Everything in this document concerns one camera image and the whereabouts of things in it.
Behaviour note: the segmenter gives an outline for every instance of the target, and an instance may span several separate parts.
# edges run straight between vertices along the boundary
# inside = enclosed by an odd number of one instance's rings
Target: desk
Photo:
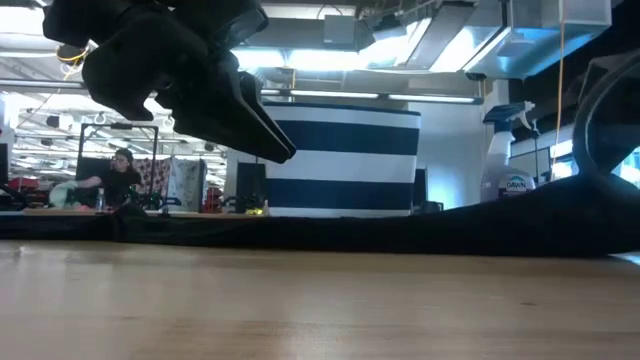
[[[0,242],[3,359],[640,358],[640,267]]]

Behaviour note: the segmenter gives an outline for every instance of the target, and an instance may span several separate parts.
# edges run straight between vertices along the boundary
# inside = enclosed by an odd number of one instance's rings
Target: black curved object
[[[574,134],[573,152],[580,173],[598,184],[616,201],[640,205],[640,191],[612,183],[610,173],[640,146],[640,50],[599,59],[591,64],[608,73],[585,82]]]

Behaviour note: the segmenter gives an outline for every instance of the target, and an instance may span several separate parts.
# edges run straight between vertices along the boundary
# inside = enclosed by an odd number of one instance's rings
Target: black cable
[[[332,8],[336,9],[337,12],[340,13],[340,16],[344,16],[344,13],[342,12],[342,10],[338,9],[337,6],[331,5],[331,4],[324,4],[320,7],[320,10],[318,10],[318,15],[316,15],[316,20],[320,19],[320,14],[322,14],[322,10],[324,10],[327,6],[331,6]]]

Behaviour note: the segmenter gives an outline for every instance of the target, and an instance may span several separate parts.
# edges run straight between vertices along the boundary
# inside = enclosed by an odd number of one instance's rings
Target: striped banner
[[[264,162],[272,216],[409,215],[419,113],[299,103],[265,108],[298,149],[285,164]]]

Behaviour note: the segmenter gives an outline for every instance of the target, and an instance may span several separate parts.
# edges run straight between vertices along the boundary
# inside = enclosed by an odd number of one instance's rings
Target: yellow cable
[[[73,57],[70,57],[70,58],[63,58],[63,57],[60,57],[60,56],[58,56],[58,55],[56,55],[56,57],[57,57],[57,58],[58,58],[58,60],[60,60],[60,61],[65,61],[65,62],[66,62],[66,61],[76,61],[76,60],[80,60],[80,59],[82,59],[83,57],[85,57],[85,56],[87,55],[87,53],[88,53],[88,52],[89,52],[89,49],[88,49],[88,48],[86,48],[86,49],[84,49],[84,51],[83,51],[83,52],[82,52],[82,54],[80,54],[80,55],[76,55],[76,56],[73,56]]]
[[[560,75],[558,80],[558,121],[556,124],[556,149],[558,148],[558,143],[560,142],[560,126],[562,125],[562,86],[564,83],[564,42],[565,42],[565,23],[567,16],[567,3],[566,0],[562,1],[562,20],[560,22]],[[558,157],[556,153],[553,153],[553,165],[551,167],[551,171],[553,173],[553,166],[556,165],[556,161]]]

